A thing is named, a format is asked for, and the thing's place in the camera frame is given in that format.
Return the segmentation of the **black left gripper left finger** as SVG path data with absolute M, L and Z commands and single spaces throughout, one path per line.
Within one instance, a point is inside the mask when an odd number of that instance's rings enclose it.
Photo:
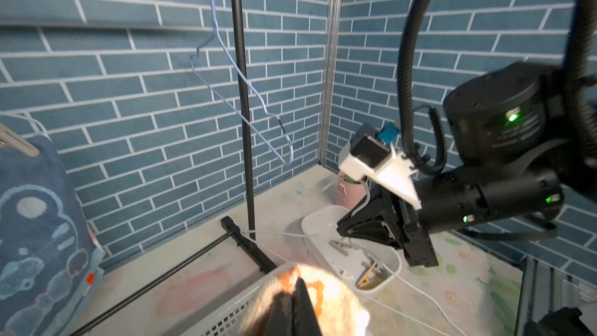
M 273 298 L 263 335 L 293 335 L 293 301 L 292 294 L 287 292 L 280 292 Z

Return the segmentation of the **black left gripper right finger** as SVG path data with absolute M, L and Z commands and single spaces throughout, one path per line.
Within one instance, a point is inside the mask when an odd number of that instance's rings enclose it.
M 315 310 L 312 306 L 306 283 L 298 278 L 293 296 L 293 335 L 322 336 Z

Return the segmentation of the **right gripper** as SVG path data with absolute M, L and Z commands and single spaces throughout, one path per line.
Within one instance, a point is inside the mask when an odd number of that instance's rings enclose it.
M 340 236 L 372 241 L 402 250 L 411 267 L 438 266 L 430 233 L 413 207 L 376 185 L 362 201 L 337 222 Z

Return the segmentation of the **orange bunny towel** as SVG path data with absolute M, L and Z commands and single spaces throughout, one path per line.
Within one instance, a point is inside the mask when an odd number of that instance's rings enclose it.
M 238 335 L 365 335 L 370 315 L 355 293 L 331 273 L 291 264 L 256 292 Z

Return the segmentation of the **beige clothespin orange towel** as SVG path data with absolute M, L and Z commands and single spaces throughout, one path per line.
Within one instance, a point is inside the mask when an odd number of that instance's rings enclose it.
M 350 255 L 350 245 L 344 244 L 342 242 L 330 240 L 328 244 L 336 250 L 337 253 L 343 255 L 344 257 L 348 257 Z

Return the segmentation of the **light blue wire hanger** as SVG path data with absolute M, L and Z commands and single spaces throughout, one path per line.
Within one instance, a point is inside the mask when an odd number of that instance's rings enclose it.
M 289 134 L 286 132 L 285 127 L 282 123 L 280 116 L 274 112 L 270 112 L 267 108 L 267 104 L 264 101 L 264 98 L 259 93 L 259 91 L 253 86 L 249 79 L 247 79 L 246 72 L 247 72 L 247 64 L 245 60 L 246 56 L 246 45 L 245 45 L 245 37 L 244 37 L 244 26 L 243 26 L 243 7 L 242 7 L 242 0 L 231 0 L 232 4 L 232 14 L 233 14 L 233 34 L 235 37 L 235 54 L 231 55 L 229 52 L 229 47 L 224 44 L 224 40 L 222 38 L 222 34 L 220 34 L 219 28 L 219 21 L 217 16 L 217 6 L 215 4 L 215 0 L 209 0 L 210 9 L 211 9 L 211 36 L 199 46 L 196 47 L 196 51 L 191 56 L 191 71 L 199 78 L 199 80 L 206 86 L 208 89 L 215 95 L 217 98 L 220 99 L 224 104 L 226 104 L 236 115 L 238 115 L 245 126 L 249 127 L 250 130 L 260 138 L 264 144 L 269 148 L 273 154 L 281 161 L 284 165 L 289 165 L 295 160 L 295 150 L 292 144 L 292 140 L 289 137 Z M 204 79 L 196 69 L 195 62 L 199 58 L 200 50 L 204 48 L 206 45 L 211 43 L 213 40 L 218 42 L 220 48 L 225 54 L 228 62 L 230 63 L 231 67 L 237 74 L 237 80 L 239 83 L 239 88 L 241 89 L 241 94 L 245 96 L 245 99 L 241 100 L 241 107 L 242 110 L 237 110 L 228 99 L 222 96 L 219 92 L 215 90 L 213 86 L 211 86 L 206 79 Z M 248 118 L 250 104 L 248 103 L 247 97 L 253 94 L 259 101 L 261 105 L 261 109 L 264 112 L 265 116 L 270 120 L 277 121 L 279 128 L 281 130 L 282 136 L 286 141 L 287 147 L 289 148 L 289 155 L 283 156 L 282 153 L 278 152 L 276 148 L 267 140 L 267 138 L 257 129 L 255 126 L 250 122 L 250 118 Z

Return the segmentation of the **blue bear towel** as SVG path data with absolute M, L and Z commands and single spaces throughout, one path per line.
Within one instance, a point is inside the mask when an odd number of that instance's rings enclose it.
M 40 154 L 1 150 L 1 333 L 66 335 L 104 275 L 92 237 L 53 143 Z

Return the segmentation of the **pink metal pen bucket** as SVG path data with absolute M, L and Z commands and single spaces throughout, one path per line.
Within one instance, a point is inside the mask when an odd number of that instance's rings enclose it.
M 367 185 L 365 178 L 353 180 L 341 171 L 336 186 L 335 205 L 353 210 L 366 196 L 365 185 Z

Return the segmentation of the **white perforated plastic basket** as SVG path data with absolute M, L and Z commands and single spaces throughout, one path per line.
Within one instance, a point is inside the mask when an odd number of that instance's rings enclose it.
M 289 270 L 294 262 L 288 262 L 277 267 L 273 272 L 252 283 L 239 294 L 228 300 L 222 306 L 199 320 L 187 329 L 183 335 L 238 335 L 239 325 L 245 313 L 251 308 L 254 298 L 261 289 L 282 272 Z

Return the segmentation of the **white rectangular tray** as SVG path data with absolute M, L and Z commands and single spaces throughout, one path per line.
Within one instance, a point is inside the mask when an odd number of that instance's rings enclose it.
M 330 205 L 305 216 L 301 229 L 320 266 L 330 269 L 354 291 L 372 296 L 396 278 L 402 260 L 392 247 L 340 236 L 337 222 L 346 214 L 346 208 Z

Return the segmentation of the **black clothes rack frame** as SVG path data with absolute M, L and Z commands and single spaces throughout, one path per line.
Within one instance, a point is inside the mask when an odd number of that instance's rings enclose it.
M 241 100 L 245 99 L 245 96 L 241 94 L 239 88 L 240 105 Z M 253 170 L 252 170 L 252 146 L 250 140 L 251 130 L 249 127 L 242 123 L 242 140 L 243 140 L 243 163 L 244 163 L 244 175 L 246 177 L 246 191 L 247 191 L 247 221 L 250 226 L 255 226 L 255 204 L 254 204 L 254 188 L 253 188 Z M 260 249 L 257 245 L 245 237 L 238 225 L 236 225 L 230 217 L 225 217 L 221 220 L 221 226 L 225 230 L 225 234 L 219 236 L 217 239 L 211 241 L 206 247 L 196 251 L 188 258 L 185 258 L 180 263 L 176 264 L 172 268 L 159 275 L 154 280 L 150 281 L 145 286 L 141 287 L 137 291 L 133 292 L 130 296 L 124 298 L 114 306 L 104 311 L 102 314 L 93 318 L 82 327 L 73 331 L 73 335 L 87 335 L 93 328 L 96 328 L 104 321 L 113 317 L 116 313 L 131 305 L 136 300 L 139 300 L 142 296 L 149 293 L 155 287 L 163 284 L 166 280 L 181 272 L 188 265 L 194 263 L 197 259 L 209 253 L 212 249 L 217 247 L 219 244 L 224 242 L 228 238 L 234 239 L 236 246 L 241 248 L 243 252 L 253 261 L 254 264 L 260 269 L 260 271 L 267 275 L 273 272 L 278 266 Z

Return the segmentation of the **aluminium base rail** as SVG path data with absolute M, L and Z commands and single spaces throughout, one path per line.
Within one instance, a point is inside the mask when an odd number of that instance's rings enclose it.
M 521 266 L 516 335 L 595 335 L 596 287 L 534 258 Z

